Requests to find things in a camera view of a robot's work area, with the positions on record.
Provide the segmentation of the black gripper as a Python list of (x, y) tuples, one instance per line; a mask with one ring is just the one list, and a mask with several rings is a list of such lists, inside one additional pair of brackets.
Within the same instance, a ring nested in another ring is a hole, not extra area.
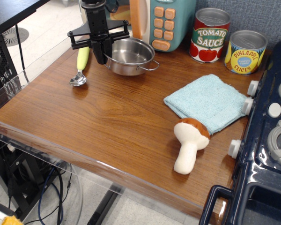
[(129, 38), (127, 20), (107, 20), (106, 25), (101, 25), (101, 30), (95, 30), (95, 24), (88, 22), (81, 27), (69, 31), (67, 36), (70, 37), (71, 46), (73, 49), (79, 49), (83, 47), (92, 48), (93, 54), (97, 62), (101, 65), (105, 64), (104, 53), (112, 56), (112, 43), (117, 40)]

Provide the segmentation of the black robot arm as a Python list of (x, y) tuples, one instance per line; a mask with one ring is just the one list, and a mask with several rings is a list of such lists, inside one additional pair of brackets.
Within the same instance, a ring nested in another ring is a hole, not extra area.
[(83, 0), (87, 21), (81, 27), (68, 32), (73, 49), (89, 47), (99, 64), (105, 64), (112, 56), (114, 41), (129, 38), (127, 20), (109, 21), (105, 14), (105, 0)]

